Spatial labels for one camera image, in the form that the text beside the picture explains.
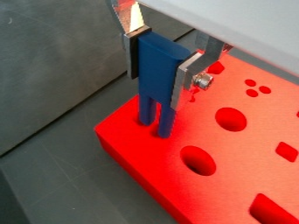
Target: screw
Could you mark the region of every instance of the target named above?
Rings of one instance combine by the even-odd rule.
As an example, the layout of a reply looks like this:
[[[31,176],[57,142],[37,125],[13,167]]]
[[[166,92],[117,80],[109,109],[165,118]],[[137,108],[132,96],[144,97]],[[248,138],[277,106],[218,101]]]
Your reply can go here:
[[[206,90],[210,86],[213,78],[205,72],[200,72],[192,76],[192,84],[202,90]]]

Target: metal bracket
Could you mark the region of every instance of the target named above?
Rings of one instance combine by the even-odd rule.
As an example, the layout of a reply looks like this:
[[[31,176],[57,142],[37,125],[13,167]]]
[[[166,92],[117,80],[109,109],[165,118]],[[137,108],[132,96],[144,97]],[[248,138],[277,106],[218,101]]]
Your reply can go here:
[[[226,53],[230,48],[230,45],[226,45],[216,38],[208,36],[204,44],[204,54],[196,52],[178,65],[172,89],[172,109],[178,110],[188,99],[190,99],[193,86],[197,86],[202,90],[208,89],[213,79],[212,76],[205,73],[205,69],[218,60],[222,53]]]
[[[106,0],[125,48],[126,75],[137,77],[137,41],[136,38],[152,29],[144,24],[138,3],[134,0]]]

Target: red foam board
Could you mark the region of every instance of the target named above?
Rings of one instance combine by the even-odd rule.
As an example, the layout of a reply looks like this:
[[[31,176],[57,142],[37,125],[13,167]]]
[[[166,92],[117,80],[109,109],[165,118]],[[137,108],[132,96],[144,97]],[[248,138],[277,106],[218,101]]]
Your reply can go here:
[[[169,138],[156,135],[157,118],[148,127],[137,121],[136,96],[97,125],[98,140],[180,223],[266,223],[277,215],[297,224],[299,159],[276,147],[299,150],[299,87],[228,55],[220,63]]]

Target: circular hole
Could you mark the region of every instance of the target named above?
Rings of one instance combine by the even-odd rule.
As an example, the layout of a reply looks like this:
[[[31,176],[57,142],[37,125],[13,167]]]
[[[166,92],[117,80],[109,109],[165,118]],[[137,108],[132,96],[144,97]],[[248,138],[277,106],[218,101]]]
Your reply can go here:
[[[216,171],[216,164],[209,153],[196,146],[181,148],[181,161],[201,176],[209,176]]]
[[[248,89],[246,90],[246,95],[250,96],[250,97],[257,97],[257,91],[253,90],[253,89]]]
[[[269,87],[264,87],[264,86],[258,88],[258,91],[265,95],[268,95],[270,93]]]
[[[249,86],[249,87],[253,87],[256,85],[256,82],[253,80],[245,80],[245,84]]]
[[[234,108],[220,108],[214,115],[218,126],[228,131],[241,131],[246,127],[246,118]]]

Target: gray wall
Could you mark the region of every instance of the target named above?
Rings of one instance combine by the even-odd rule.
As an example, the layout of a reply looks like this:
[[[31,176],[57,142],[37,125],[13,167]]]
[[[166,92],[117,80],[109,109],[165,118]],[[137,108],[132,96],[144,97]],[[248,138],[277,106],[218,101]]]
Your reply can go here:
[[[142,11],[168,38],[190,29]],[[105,0],[0,0],[0,30],[1,155],[125,71],[125,59]]]

